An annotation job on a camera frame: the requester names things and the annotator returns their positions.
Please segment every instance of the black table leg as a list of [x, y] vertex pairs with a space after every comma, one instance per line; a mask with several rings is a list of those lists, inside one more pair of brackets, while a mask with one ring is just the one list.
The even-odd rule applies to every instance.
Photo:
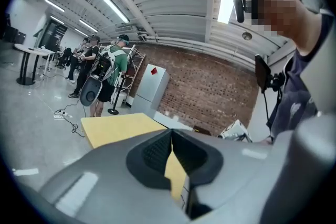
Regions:
[[22, 56], [22, 63], [21, 63], [21, 69], [20, 69], [20, 79], [22, 79], [22, 72], [23, 72], [23, 66], [25, 64], [25, 59], [28, 53], [24, 52]]
[[29, 56], [30, 54], [27, 54], [26, 61], [25, 61], [25, 67], [23, 69], [23, 78], [22, 78], [23, 85], [26, 85], [27, 66], [28, 66]]
[[33, 77], [32, 77], [33, 81], [35, 80], [35, 73], [36, 73], [38, 58], [39, 58], [39, 55], [36, 55], [36, 60], [35, 60], [34, 69], [33, 69]]
[[29, 56], [30, 56], [29, 53], [27, 52], [24, 53], [22, 64], [21, 64], [20, 77], [16, 79], [16, 82], [21, 85], [33, 85], [34, 84], [34, 79], [26, 78]]

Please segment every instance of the white refrigerator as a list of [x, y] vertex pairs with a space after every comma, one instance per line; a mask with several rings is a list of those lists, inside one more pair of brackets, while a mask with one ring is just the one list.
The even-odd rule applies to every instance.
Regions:
[[147, 65], [138, 90], [136, 91], [137, 93], [132, 103], [131, 113], [142, 112], [154, 118], [169, 82], [169, 78], [169, 74], [165, 68]]

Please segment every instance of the backpack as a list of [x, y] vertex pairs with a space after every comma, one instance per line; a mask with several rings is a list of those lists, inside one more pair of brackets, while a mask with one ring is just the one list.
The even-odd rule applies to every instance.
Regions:
[[105, 48], [97, 57], [91, 68], [90, 76], [97, 78], [99, 81], [108, 79], [115, 72], [115, 58], [118, 55], [126, 54], [123, 50], [110, 52], [111, 46]]

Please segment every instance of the green shirt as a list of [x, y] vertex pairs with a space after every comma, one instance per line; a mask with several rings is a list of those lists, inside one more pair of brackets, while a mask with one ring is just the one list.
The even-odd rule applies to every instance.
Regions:
[[[117, 50], [121, 50], [121, 48], [118, 45], [114, 45], [113, 47], [110, 48], [110, 52], [115, 52]], [[117, 78], [119, 77], [119, 72], [120, 71], [127, 71], [127, 64], [128, 64], [128, 60], [127, 60], [127, 54], [121, 54], [121, 55], [117, 55], [115, 57], [116, 61], [115, 61], [115, 71], [114, 73], [107, 79], [107, 81], [109, 82], [110, 85], [114, 85], [115, 81], [117, 80]]]

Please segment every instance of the round table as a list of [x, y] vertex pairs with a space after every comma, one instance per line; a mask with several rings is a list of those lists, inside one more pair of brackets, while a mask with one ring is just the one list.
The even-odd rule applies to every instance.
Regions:
[[[29, 48], [27, 48], [27, 46], [22, 45], [22, 44], [15, 44], [14, 46], [18, 50], [21, 50], [24, 52], [23, 57], [22, 57], [21, 69], [20, 69], [20, 77], [16, 79], [16, 82], [21, 85], [33, 85], [34, 80], [35, 80], [35, 73], [36, 73], [38, 58], [39, 56], [48, 56], [48, 54], [43, 51], [30, 50]], [[34, 69], [33, 69], [33, 77], [27, 78], [26, 77], [27, 76], [27, 65], [28, 65], [29, 56], [31, 54], [36, 55], [36, 59], [35, 59], [35, 64], [34, 64]]]

